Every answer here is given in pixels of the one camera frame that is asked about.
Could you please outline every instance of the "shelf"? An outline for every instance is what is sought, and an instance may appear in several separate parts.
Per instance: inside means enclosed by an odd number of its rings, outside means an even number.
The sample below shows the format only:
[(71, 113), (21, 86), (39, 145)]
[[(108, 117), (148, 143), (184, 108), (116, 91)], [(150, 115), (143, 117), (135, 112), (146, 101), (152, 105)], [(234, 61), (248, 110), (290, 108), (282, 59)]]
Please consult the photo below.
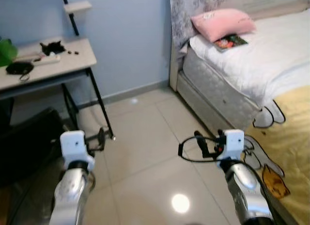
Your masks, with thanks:
[(88, 1), (81, 1), (76, 3), (65, 4), (63, 7), (66, 13), (71, 14), (86, 11), (90, 9), (92, 5)]

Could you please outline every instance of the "pink pillow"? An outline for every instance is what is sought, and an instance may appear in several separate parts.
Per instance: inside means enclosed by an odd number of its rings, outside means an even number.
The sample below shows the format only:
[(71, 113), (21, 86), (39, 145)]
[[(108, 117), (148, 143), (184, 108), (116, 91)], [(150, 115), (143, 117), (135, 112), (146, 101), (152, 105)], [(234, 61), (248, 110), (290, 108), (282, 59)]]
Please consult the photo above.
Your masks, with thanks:
[(248, 14), (237, 9), (219, 9), (193, 16), (196, 29), (210, 42), (228, 35), (256, 30)]

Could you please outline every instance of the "yellow blanket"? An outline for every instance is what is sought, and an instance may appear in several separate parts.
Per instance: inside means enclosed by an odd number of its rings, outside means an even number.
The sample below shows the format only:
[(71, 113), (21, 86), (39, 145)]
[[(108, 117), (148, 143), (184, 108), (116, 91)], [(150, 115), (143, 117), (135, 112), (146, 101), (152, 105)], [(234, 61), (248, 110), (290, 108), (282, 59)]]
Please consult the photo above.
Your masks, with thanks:
[(310, 86), (277, 97), (246, 135), (245, 161), (265, 166), (269, 190), (299, 224), (310, 224)]

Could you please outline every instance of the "white desk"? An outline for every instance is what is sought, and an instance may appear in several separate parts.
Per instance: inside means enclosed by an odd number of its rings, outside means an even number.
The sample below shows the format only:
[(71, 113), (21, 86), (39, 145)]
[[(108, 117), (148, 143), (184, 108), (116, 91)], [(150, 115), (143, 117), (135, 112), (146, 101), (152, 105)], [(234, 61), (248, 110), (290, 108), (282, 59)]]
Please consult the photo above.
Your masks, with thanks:
[[(36, 91), (53, 85), (61, 84), (63, 86), (63, 92), (65, 95), (65, 102), (68, 108), (68, 112), (72, 118), (72, 111), (69, 111), (68, 100), (73, 105), (76, 113), (78, 108), (76, 107), (69, 91), (65, 87), (64, 83), (85, 76), (90, 76), (94, 90), (96, 92), (98, 102), (102, 108), (103, 114), (107, 121), (111, 138), (114, 138), (109, 119), (104, 108), (101, 95), (93, 77), (91, 66), (97, 63), (96, 57), (93, 53), (92, 47), (86, 38), (71, 38), (65, 39), (61, 37), (50, 38), (44, 41), (40, 41), (47, 45), (50, 42), (57, 42), (61, 40), (61, 44), (66, 49), (65, 52), (60, 53), (60, 62), (35, 66), (29, 73), (29, 80), (20, 81), (20, 75), (8, 75), (6, 73), (6, 67), (0, 67), (0, 100), (6, 98), (13, 98), (17, 95)], [(41, 52), (40, 42), (25, 45), (18, 48), (18, 56), (31, 55)]]

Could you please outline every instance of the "magazine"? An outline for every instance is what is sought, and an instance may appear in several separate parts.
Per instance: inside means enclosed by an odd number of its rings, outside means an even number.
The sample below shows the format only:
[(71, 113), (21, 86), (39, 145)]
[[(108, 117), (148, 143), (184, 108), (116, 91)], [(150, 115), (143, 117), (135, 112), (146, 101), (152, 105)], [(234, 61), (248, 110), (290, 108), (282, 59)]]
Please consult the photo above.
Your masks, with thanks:
[(219, 52), (224, 52), (230, 48), (238, 47), (244, 44), (247, 44), (247, 42), (237, 34), (227, 35), (214, 42), (214, 46)]

